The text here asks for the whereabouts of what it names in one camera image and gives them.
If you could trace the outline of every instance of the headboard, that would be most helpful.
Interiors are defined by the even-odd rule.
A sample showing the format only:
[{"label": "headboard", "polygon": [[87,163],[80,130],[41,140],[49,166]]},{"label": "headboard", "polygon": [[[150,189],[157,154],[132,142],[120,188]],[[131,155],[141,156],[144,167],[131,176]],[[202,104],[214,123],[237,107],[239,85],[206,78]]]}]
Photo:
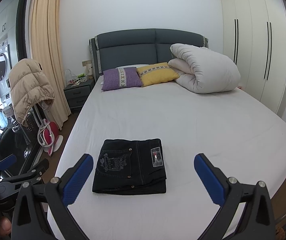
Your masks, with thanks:
[{"label": "headboard", "polygon": [[169,29],[134,29],[109,32],[89,40],[95,80],[104,70],[134,64],[169,62],[175,43],[208,47],[200,34]]}]

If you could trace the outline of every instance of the gray nightstand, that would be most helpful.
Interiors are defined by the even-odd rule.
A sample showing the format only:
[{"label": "gray nightstand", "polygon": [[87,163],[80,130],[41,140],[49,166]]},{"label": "gray nightstand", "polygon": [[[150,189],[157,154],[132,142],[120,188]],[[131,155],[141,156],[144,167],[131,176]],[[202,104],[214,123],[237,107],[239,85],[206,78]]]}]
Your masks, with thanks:
[{"label": "gray nightstand", "polygon": [[94,85],[94,79],[89,79],[86,82],[82,82],[76,87],[67,85],[67,87],[64,88],[64,94],[70,109],[82,108],[89,94],[94,88]]}]

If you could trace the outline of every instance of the mattress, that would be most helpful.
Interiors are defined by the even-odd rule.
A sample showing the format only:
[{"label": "mattress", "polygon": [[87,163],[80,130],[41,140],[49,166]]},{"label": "mattress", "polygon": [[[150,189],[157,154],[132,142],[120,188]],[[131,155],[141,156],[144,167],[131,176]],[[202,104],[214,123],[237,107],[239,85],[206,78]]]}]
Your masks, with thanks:
[{"label": "mattress", "polygon": [[[96,163],[105,139],[160,138],[167,192],[96,194],[92,172],[68,206],[89,239],[197,239],[219,210],[194,170],[198,153],[241,183],[265,181],[271,197],[285,180],[286,123],[242,90],[195,94],[168,82],[103,92],[101,79],[72,129],[56,176],[84,153]],[[243,207],[227,234],[236,227]],[[50,210],[48,220],[55,236],[63,239]]]}]

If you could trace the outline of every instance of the folded comforter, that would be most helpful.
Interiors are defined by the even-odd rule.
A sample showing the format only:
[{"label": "folded comforter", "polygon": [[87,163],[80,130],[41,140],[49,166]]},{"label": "folded comforter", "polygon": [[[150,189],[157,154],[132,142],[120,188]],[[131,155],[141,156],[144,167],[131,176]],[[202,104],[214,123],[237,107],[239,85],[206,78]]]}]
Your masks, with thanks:
[{"label": "folded comforter", "polygon": [[187,44],[173,44],[171,51],[177,58],[169,66],[180,75],[175,81],[191,92],[230,91],[240,82],[237,66],[225,55]]}]

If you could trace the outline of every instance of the white wardrobe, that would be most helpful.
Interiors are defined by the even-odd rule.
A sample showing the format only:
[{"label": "white wardrobe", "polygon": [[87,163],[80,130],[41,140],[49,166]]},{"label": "white wardrobe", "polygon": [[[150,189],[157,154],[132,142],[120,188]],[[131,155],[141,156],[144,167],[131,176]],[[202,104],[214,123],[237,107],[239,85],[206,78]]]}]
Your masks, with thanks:
[{"label": "white wardrobe", "polygon": [[282,0],[222,0],[223,54],[237,65],[242,90],[274,113],[286,85],[286,11]]}]

